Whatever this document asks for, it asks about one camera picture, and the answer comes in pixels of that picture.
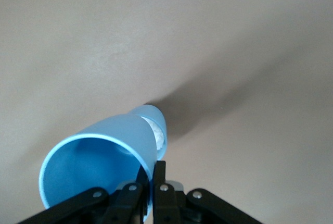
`screw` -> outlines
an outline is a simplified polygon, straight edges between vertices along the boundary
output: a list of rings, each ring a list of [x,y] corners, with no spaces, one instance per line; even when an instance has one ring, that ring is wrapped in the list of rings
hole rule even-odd
[[[96,191],[94,194],[93,194],[93,198],[98,198],[102,195],[102,192],[101,191]]]
[[[165,184],[161,185],[161,187],[160,187],[161,191],[167,191],[168,189],[169,189],[168,185],[165,185]]]
[[[193,197],[195,199],[200,199],[200,198],[202,198],[202,194],[199,191],[194,191],[193,192]]]
[[[136,185],[130,185],[129,190],[130,190],[130,191],[134,191],[134,190],[136,190]]]

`black metal bracket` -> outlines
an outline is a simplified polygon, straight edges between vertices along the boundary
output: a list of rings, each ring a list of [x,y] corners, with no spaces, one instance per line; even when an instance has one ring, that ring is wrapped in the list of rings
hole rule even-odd
[[[179,182],[165,180],[166,163],[157,161],[153,174],[154,224],[261,224],[205,189],[187,195]],[[141,167],[135,182],[108,194],[92,188],[19,224],[143,224],[150,184]]]

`light blue plastic cup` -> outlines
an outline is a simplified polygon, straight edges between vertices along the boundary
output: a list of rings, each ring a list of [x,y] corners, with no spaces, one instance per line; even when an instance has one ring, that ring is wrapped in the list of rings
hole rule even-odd
[[[97,122],[64,139],[47,154],[39,177],[42,202],[50,208],[97,186],[111,194],[120,183],[135,180],[140,166],[152,190],[155,163],[166,150],[165,119],[152,105]],[[148,215],[151,208],[152,194]]]

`beige tabletop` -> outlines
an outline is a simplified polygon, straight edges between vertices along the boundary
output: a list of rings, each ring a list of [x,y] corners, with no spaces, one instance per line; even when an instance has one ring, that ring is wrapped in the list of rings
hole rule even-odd
[[[2,224],[44,209],[53,146],[145,103],[186,192],[332,223],[333,0],[0,0],[0,81]]]

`silver screw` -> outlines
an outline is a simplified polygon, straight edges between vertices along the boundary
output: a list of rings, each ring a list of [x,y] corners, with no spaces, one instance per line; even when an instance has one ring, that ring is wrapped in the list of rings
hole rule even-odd
[[[202,194],[199,191],[194,191],[193,192],[193,197],[195,199],[200,199],[200,198],[202,198]]]
[[[168,185],[165,185],[165,184],[161,185],[161,187],[160,187],[161,191],[167,191],[168,189],[169,189]]]
[[[94,194],[93,194],[93,198],[98,198],[102,195],[102,192],[101,191],[96,191]]]
[[[136,190],[136,185],[130,185],[129,190],[130,190],[130,191],[134,191],[134,190]]]

